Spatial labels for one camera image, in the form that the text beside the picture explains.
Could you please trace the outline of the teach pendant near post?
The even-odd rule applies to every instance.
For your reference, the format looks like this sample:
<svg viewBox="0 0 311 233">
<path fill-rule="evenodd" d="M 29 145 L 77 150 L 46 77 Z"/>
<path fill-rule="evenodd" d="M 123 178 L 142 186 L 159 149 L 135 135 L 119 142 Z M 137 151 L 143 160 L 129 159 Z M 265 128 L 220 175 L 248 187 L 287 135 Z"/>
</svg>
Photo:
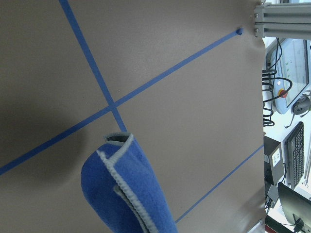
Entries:
<svg viewBox="0 0 311 233">
<path fill-rule="evenodd" d="M 274 100 L 276 110 L 285 114 L 311 85 L 311 41 L 279 39 L 267 48 L 266 65 L 276 70 L 274 96 L 281 90 L 290 90 L 286 97 Z"/>
</svg>

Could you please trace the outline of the grey aluminium frame post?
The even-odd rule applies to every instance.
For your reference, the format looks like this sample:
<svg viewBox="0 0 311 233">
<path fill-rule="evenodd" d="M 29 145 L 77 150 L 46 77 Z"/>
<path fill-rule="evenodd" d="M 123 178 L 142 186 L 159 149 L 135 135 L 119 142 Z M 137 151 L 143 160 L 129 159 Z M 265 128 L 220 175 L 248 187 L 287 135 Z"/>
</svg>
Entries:
<svg viewBox="0 0 311 233">
<path fill-rule="evenodd" d="M 310 40 L 311 4 L 261 3 L 254 9 L 254 33 L 260 38 Z"/>
</svg>

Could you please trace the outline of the black headset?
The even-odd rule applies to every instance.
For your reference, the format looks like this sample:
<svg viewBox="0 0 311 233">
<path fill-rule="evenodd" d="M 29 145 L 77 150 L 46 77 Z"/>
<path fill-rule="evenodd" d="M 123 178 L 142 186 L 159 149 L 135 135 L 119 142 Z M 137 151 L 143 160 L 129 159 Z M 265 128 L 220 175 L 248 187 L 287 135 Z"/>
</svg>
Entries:
<svg viewBox="0 0 311 233">
<path fill-rule="evenodd" d="M 308 94 L 303 94 L 292 106 L 292 119 L 288 126 L 284 128 L 287 129 L 292 125 L 294 117 L 300 115 L 304 117 L 311 111 L 311 91 L 308 90 Z"/>
</svg>

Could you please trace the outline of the black power adapter box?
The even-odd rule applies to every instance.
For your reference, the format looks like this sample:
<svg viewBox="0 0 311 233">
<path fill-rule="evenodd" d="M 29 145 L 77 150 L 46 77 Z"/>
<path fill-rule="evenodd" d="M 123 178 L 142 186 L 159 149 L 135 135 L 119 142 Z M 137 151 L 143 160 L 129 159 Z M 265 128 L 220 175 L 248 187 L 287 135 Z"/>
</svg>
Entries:
<svg viewBox="0 0 311 233">
<path fill-rule="evenodd" d="M 279 141 L 264 136 L 264 180 L 276 185 L 285 174 L 282 146 Z"/>
</svg>

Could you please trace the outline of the black keyboard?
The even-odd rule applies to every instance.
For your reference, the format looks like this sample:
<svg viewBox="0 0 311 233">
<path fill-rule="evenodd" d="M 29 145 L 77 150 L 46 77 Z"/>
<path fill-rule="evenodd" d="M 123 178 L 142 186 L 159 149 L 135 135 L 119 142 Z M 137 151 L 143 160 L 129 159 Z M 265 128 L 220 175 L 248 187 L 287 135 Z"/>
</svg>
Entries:
<svg viewBox="0 0 311 233">
<path fill-rule="evenodd" d="M 288 184 L 295 189 L 305 172 L 304 166 L 304 123 L 298 122 L 285 139 L 288 158 Z"/>
</svg>

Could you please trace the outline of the blue towel grey trim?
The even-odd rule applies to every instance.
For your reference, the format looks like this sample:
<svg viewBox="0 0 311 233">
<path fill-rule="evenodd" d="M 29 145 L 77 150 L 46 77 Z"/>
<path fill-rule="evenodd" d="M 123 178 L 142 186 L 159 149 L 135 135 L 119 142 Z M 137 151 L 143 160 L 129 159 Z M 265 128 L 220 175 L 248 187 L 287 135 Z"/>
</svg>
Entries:
<svg viewBox="0 0 311 233">
<path fill-rule="evenodd" d="M 85 161 L 85 199 L 114 233 L 176 233 L 165 195 L 134 135 L 104 136 L 105 143 Z"/>
</svg>

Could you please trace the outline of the black monitor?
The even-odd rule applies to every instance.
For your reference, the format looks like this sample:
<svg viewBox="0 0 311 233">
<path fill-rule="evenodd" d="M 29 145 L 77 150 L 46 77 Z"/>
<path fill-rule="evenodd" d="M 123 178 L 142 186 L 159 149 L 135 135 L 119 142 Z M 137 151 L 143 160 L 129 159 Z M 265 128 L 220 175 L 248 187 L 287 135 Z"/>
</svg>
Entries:
<svg viewBox="0 0 311 233">
<path fill-rule="evenodd" d="M 311 232 L 311 201 L 283 183 L 278 183 L 278 196 L 283 213 L 291 225 L 301 226 L 301 232 Z"/>
</svg>

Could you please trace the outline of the brown table mat blue grid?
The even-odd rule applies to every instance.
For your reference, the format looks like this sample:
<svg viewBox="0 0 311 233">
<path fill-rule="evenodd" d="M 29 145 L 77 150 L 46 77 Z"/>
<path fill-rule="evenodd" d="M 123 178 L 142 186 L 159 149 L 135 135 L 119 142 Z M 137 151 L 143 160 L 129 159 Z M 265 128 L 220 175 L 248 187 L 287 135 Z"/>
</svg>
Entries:
<svg viewBox="0 0 311 233">
<path fill-rule="evenodd" d="M 256 0 L 3 0 L 0 230 L 107 233 L 81 169 L 104 135 L 144 150 L 181 233 L 265 215 Z"/>
</svg>

